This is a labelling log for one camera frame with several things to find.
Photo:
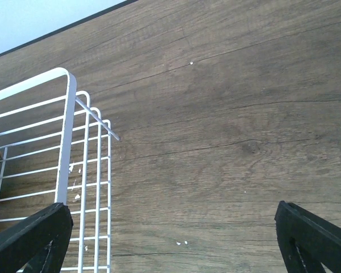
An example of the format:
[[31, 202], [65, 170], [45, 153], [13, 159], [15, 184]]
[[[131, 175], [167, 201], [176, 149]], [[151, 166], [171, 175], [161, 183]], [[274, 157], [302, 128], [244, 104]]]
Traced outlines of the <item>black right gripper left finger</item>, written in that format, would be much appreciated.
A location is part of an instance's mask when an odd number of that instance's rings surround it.
[[0, 272], [60, 272], [72, 228], [68, 206], [57, 202], [0, 232]]

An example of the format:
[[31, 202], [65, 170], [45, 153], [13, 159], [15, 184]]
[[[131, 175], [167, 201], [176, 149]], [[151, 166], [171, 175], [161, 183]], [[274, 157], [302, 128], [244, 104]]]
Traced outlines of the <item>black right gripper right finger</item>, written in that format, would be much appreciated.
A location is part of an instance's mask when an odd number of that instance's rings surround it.
[[292, 203], [280, 201], [276, 235], [288, 272], [341, 272], [341, 228]]

